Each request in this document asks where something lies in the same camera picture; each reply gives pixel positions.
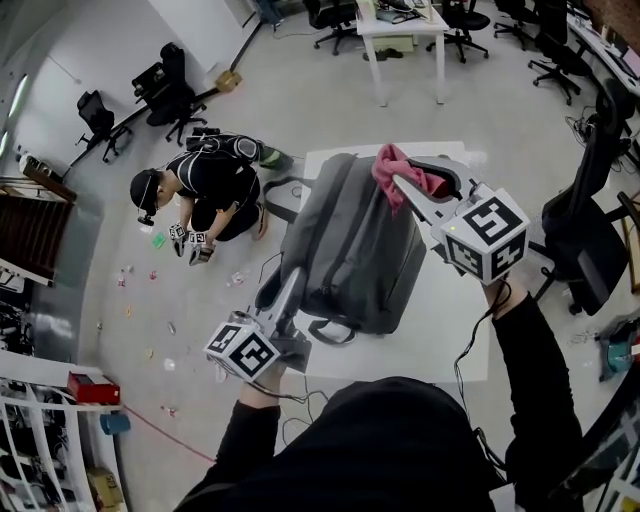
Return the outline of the black equipment stand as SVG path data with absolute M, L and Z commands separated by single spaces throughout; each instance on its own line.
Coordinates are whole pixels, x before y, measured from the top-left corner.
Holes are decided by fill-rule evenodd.
M 608 482 L 640 443 L 640 395 L 612 400 L 583 438 L 577 467 L 551 494 L 562 512 L 580 508 L 583 498 Z

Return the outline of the black equipment case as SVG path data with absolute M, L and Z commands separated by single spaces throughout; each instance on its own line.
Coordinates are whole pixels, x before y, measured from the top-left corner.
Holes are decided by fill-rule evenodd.
M 146 101 L 149 97 L 153 97 L 168 85 L 163 65 L 156 62 L 148 69 L 143 71 L 139 76 L 132 80 L 134 88 L 135 103 Z

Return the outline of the person's black-clothed torso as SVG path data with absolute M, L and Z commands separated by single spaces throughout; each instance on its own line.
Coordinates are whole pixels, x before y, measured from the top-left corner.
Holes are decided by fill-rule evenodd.
M 580 444 L 529 444 L 514 433 L 507 475 L 523 512 L 562 512 L 551 494 Z M 340 390 L 289 446 L 247 473 L 215 463 L 175 512 L 496 510 L 499 480 L 465 414 L 441 389 L 412 379 Z

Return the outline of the scattered small floor litter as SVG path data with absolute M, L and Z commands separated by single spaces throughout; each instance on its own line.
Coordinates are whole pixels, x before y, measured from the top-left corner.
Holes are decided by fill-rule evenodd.
M 134 230 L 116 254 L 101 315 L 100 361 L 141 411 L 183 411 L 215 392 L 201 350 L 239 308 L 252 281 L 255 245 L 244 235 L 217 245 L 209 263 L 177 256 L 166 231 Z

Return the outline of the long white desk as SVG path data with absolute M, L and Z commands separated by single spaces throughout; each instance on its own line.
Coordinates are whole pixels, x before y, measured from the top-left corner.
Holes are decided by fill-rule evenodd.
M 595 31 L 591 23 L 584 18 L 567 13 L 567 25 L 586 49 L 597 57 L 601 63 L 635 96 L 640 98 L 640 79 L 632 78 L 613 57 L 613 47 Z

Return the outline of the brown carton with print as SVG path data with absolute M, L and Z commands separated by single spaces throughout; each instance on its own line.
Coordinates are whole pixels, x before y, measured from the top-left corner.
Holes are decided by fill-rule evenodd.
M 109 470 L 90 468 L 87 478 L 98 512 L 124 512 L 123 494 Z

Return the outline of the white metal shelving rack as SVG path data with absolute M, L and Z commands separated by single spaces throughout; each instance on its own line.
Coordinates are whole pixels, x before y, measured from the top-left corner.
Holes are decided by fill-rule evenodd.
M 70 372 L 106 375 L 98 368 L 0 352 L 0 512 L 98 512 L 90 468 L 120 477 L 116 437 L 99 416 L 121 405 L 77 403 Z

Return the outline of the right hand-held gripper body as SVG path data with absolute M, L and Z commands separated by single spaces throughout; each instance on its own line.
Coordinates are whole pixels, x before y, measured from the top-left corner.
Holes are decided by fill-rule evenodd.
M 480 183 L 431 234 L 443 245 L 447 262 L 489 285 L 524 258 L 529 226 L 529 218 L 505 189 Z

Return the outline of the person's left forearm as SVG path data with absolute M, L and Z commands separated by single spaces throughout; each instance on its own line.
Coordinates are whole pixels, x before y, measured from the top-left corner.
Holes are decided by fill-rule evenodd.
M 216 454 L 215 468 L 244 474 L 274 455 L 284 365 L 276 363 L 244 383 Z

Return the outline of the pink cloth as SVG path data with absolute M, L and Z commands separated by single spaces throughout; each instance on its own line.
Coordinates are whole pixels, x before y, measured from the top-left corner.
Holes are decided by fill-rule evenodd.
M 413 181 L 424 192 L 436 198 L 445 198 L 450 192 L 450 186 L 444 178 L 434 172 L 422 170 L 417 164 L 410 164 L 406 154 L 394 144 L 386 144 L 380 148 L 372 166 L 372 175 L 386 195 L 393 216 L 404 202 L 404 195 L 393 181 L 394 175 Z

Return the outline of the wooden frame rack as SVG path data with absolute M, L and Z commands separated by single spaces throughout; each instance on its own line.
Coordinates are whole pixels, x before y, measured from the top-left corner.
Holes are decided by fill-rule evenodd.
M 631 293 L 640 297 L 640 192 L 632 197 L 620 192 L 617 197 L 624 210 L 621 223 L 629 253 Z

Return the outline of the grey backpack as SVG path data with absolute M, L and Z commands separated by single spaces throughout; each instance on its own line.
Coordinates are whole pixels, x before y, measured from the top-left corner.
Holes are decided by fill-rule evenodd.
M 411 209 L 392 215 L 371 157 L 339 153 L 302 183 L 310 194 L 299 211 L 267 201 L 288 227 L 278 269 L 306 273 L 300 303 L 318 322 L 371 335 L 393 333 L 419 276 L 426 246 Z

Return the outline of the dark wooden staircase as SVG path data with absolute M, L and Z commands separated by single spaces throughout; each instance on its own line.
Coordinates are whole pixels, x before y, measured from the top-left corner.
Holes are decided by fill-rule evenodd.
M 0 268 L 51 287 L 77 194 L 41 172 L 0 176 Z

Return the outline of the black high-back office chair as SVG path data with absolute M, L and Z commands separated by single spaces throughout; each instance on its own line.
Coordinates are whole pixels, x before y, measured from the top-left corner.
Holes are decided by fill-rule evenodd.
M 629 216 L 640 231 L 640 212 L 624 193 L 618 195 L 620 206 L 608 213 L 593 196 L 606 184 L 620 153 L 624 124 L 634 110 L 634 96 L 620 82 L 607 79 L 598 92 L 596 121 L 574 182 L 542 209 L 544 243 L 529 244 L 530 249 L 553 262 L 551 269 L 541 269 L 546 280 L 534 295 L 536 301 L 553 283 L 565 283 L 573 298 L 569 312 L 593 316 L 621 279 L 629 254 L 613 222 Z

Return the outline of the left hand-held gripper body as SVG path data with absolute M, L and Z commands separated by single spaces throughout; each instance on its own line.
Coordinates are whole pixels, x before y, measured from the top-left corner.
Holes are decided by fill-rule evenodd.
M 232 311 L 209 338 L 203 352 L 228 374 L 255 382 L 276 363 L 304 373 L 311 348 L 311 342 L 295 327 L 287 327 L 284 334 L 278 330 L 268 334 L 249 314 Z

